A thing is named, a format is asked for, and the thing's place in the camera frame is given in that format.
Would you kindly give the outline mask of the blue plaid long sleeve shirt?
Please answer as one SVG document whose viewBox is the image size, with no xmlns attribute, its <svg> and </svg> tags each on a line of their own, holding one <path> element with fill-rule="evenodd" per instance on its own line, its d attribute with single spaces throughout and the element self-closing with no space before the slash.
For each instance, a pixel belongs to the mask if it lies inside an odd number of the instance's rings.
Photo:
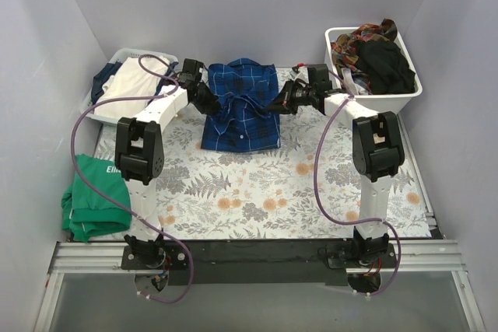
<svg viewBox="0 0 498 332">
<path fill-rule="evenodd" d="M 266 110 L 279 94 L 274 65 L 249 58 L 211 64 L 208 80 L 221 110 L 206 117 L 202 149 L 255 152 L 280 147 L 279 115 Z"/>
</svg>

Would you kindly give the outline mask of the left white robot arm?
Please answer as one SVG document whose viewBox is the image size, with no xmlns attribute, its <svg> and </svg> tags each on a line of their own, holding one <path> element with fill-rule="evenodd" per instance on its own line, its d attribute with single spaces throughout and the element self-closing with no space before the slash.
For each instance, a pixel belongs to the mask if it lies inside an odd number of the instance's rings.
<svg viewBox="0 0 498 332">
<path fill-rule="evenodd" d="M 153 100 L 133 118 L 121 118 L 116 128 L 115 165 L 121 171 L 130 195 L 131 210 L 140 221 L 124 237 L 129 260 L 150 269 L 186 268 L 187 254 L 181 246 L 165 240 L 157 212 L 156 181 L 165 157 L 162 133 L 188 104 L 201 114 L 216 114 L 221 106 L 205 83 L 207 68 L 186 59 L 177 76 L 179 88 L 171 95 Z"/>
</svg>

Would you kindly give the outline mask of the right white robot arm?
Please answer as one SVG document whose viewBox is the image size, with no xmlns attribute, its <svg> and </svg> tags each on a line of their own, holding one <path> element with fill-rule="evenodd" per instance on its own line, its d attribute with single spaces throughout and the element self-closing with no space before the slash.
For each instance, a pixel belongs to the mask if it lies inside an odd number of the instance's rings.
<svg viewBox="0 0 498 332">
<path fill-rule="evenodd" d="M 267 109 L 296 114 L 300 107 L 313 107 L 328 117 L 326 128 L 339 121 L 351 130 L 352 163 L 360 176 L 361 195 L 359 218 L 348 224 L 353 231 L 349 259 L 367 268 L 388 253 L 389 237 L 397 234 L 386 218 L 392 182 L 405 152 L 396 115 L 358 103 L 346 83 L 336 89 L 335 76 L 326 64 L 298 64 Z"/>
</svg>

